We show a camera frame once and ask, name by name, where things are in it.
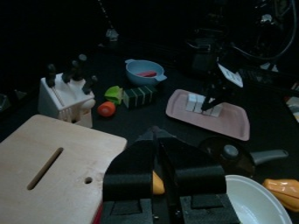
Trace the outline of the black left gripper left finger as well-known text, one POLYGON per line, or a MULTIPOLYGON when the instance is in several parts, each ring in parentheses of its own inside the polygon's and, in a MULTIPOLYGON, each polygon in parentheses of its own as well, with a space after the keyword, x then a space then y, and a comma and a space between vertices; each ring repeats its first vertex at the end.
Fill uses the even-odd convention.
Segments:
POLYGON ((148 130, 107 168, 100 224, 154 224, 154 164, 155 135, 148 130))

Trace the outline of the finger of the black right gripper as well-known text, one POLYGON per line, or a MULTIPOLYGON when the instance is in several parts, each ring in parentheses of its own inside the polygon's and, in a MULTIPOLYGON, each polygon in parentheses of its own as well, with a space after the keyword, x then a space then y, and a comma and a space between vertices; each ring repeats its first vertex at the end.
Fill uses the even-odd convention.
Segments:
POLYGON ((228 87, 215 87, 211 90, 211 102, 210 105, 215 107, 220 103, 223 103, 232 95, 232 89, 228 87))
POLYGON ((204 96, 204 100, 200 109, 203 111, 207 111, 216 105, 215 102, 216 86, 214 84, 207 84, 202 89, 202 93, 204 96))

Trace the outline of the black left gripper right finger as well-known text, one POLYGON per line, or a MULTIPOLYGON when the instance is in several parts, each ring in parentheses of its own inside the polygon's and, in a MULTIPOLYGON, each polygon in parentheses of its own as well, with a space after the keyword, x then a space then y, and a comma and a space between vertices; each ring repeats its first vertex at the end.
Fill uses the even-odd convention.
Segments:
POLYGON ((220 164, 163 129, 155 141, 171 224, 240 224, 220 164))

